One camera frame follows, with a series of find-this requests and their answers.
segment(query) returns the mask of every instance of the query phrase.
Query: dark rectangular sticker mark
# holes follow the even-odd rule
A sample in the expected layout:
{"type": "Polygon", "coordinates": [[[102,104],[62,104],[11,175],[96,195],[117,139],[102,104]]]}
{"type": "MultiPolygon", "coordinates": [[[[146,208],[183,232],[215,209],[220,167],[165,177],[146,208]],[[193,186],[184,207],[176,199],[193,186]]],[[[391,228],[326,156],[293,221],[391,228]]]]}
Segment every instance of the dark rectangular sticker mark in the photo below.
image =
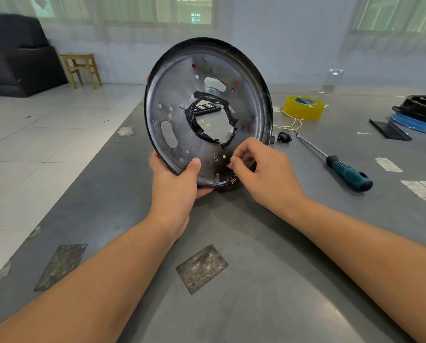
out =
{"type": "Polygon", "coordinates": [[[87,244],[58,246],[38,281],[34,292],[45,291],[78,267],[87,244]]]}
{"type": "Polygon", "coordinates": [[[176,267],[187,290],[192,295],[229,264],[213,246],[208,246],[176,267]]]}

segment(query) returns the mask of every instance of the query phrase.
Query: forearm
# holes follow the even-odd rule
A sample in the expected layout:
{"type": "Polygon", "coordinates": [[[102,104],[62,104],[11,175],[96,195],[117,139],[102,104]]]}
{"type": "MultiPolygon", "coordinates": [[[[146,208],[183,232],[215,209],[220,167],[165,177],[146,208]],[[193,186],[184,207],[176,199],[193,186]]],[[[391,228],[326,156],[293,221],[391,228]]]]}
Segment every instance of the forearm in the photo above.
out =
{"type": "Polygon", "coordinates": [[[172,244],[145,219],[0,324],[0,342],[115,342],[172,244]]]}
{"type": "Polygon", "coordinates": [[[418,342],[426,342],[426,247],[311,200],[282,218],[418,342]]]}

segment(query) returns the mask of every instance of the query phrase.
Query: white wall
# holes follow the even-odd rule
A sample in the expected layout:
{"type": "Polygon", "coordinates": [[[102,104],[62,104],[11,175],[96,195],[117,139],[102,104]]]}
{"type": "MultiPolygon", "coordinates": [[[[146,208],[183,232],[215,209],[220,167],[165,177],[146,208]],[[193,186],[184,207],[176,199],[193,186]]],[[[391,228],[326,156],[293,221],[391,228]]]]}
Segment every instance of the white wall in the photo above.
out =
{"type": "MultiPolygon", "coordinates": [[[[425,51],[410,46],[403,53],[392,41],[384,43],[386,50],[376,44],[345,50],[345,39],[352,40],[348,33],[357,1],[219,0],[217,30],[200,35],[238,47],[267,83],[321,84],[330,68],[341,68],[345,71],[342,84],[426,85],[425,51]]],[[[195,36],[170,30],[146,31],[144,40],[132,44],[52,42],[59,52],[94,52],[107,83],[143,84],[166,50],[195,36]]]]}

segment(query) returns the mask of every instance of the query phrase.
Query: person's right hand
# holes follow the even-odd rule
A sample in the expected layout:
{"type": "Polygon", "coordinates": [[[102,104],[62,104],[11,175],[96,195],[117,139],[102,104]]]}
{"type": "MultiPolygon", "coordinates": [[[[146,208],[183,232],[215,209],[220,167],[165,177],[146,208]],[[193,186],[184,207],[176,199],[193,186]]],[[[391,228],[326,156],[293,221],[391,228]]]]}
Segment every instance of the person's right hand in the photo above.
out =
{"type": "Polygon", "coordinates": [[[287,155],[254,137],[248,138],[235,149],[228,167],[257,203],[280,217],[307,199],[287,155]],[[253,159],[257,162],[254,173],[248,168],[253,159]]]}

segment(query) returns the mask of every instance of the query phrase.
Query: yellow tape roll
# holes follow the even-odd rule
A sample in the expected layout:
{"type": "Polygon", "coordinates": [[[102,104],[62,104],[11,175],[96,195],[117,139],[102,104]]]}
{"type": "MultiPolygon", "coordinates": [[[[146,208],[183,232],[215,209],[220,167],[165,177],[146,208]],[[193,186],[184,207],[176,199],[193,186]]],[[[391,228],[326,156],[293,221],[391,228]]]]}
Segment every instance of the yellow tape roll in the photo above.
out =
{"type": "Polygon", "coordinates": [[[286,98],[282,109],[285,114],[297,119],[319,119],[325,103],[308,96],[290,96],[286,98]]]}

